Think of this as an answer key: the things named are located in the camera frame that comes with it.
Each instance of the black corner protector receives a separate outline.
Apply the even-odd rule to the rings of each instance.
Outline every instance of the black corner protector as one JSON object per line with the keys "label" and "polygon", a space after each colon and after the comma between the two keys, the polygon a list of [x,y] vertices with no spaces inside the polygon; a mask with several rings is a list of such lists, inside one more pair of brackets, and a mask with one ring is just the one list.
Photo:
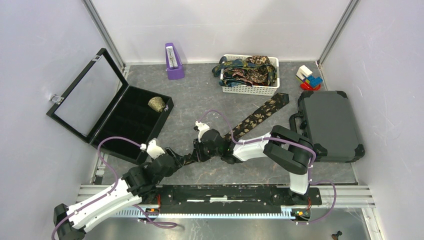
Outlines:
{"label": "black corner protector", "polygon": [[316,153],[316,155],[317,156],[320,156],[320,157],[322,157],[322,156],[327,156],[327,154],[329,153],[328,151],[327,151],[327,149],[325,148],[325,147],[323,147],[321,144],[319,144],[319,143],[315,143],[314,145],[313,145],[313,151]]}
{"label": "black corner protector", "polygon": [[335,91],[338,95],[342,96],[345,99],[349,99],[348,95],[344,91]]}
{"label": "black corner protector", "polygon": [[303,92],[300,94],[299,99],[297,100],[297,106],[299,106],[299,105],[300,105],[300,103],[301,103],[301,101],[302,101],[303,99],[305,99],[305,98],[309,98],[312,94],[314,94],[314,91],[303,91]]}
{"label": "black corner protector", "polygon": [[360,159],[365,155],[365,148],[363,144],[358,144],[355,148],[355,158]]}
{"label": "black corner protector", "polygon": [[352,158],[352,160],[347,161],[346,163],[354,163],[354,162],[356,162],[358,160],[359,160],[359,157],[354,157],[354,158]]}

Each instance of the red toy piece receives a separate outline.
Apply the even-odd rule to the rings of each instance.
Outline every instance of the red toy piece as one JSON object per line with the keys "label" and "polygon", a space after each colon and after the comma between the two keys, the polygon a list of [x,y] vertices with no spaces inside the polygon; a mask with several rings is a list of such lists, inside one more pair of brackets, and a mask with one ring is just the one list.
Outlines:
{"label": "red toy piece", "polygon": [[309,84],[307,84],[306,82],[302,83],[300,85],[300,88],[304,91],[308,90],[308,91],[317,91],[320,90],[321,88],[321,84],[319,84],[318,86],[316,86],[315,88],[311,87]]}

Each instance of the white plastic basket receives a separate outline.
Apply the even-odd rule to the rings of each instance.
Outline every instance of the white plastic basket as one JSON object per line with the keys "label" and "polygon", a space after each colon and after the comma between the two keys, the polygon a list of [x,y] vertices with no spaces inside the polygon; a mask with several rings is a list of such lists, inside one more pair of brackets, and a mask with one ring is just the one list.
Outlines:
{"label": "white plastic basket", "polygon": [[[228,61],[236,60],[236,59],[246,59],[251,57],[249,55],[234,55],[234,54],[225,54],[224,57]],[[223,86],[222,91],[224,93],[233,93],[233,94],[252,94],[252,95],[265,95],[265,96],[273,96],[277,89],[280,87],[280,69],[278,58],[276,57],[268,57],[271,64],[275,67],[277,71],[277,80],[274,82],[273,86],[247,86],[247,85],[237,85],[233,87]],[[221,70],[220,79],[224,78],[224,70]]]}

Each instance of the case latch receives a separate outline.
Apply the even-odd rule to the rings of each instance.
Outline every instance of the case latch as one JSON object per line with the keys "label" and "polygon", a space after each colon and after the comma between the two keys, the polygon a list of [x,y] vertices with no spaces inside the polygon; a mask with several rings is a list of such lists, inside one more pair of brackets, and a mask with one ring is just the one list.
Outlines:
{"label": "case latch", "polygon": [[97,62],[97,61],[99,61],[101,58],[102,58],[102,56],[101,56],[101,55],[95,55],[95,56],[92,58],[92,61]]}
{"label": "case latch", "polygon": [[64,100],[64,98],[62,96],[59,96],[59,95],[56,95],[56,94],[53,95],[50,98],[50,101],[52,101],[53,103],[55,103],[57,105],[60,105],[63,102],[63,100]]}

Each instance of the briefcase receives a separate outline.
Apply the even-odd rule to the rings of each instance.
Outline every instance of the briefcase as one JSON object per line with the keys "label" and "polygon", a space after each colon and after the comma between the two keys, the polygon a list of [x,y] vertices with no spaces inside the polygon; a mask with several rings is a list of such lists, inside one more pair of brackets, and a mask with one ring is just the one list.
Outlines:
{"label": "briefcase", "polygon": [[299,129],[312,141],[316,161],[352,163],[365,155],[357,121],[343,91],[304,91],[297,100],[298,112],[290,119],[290,129]]}

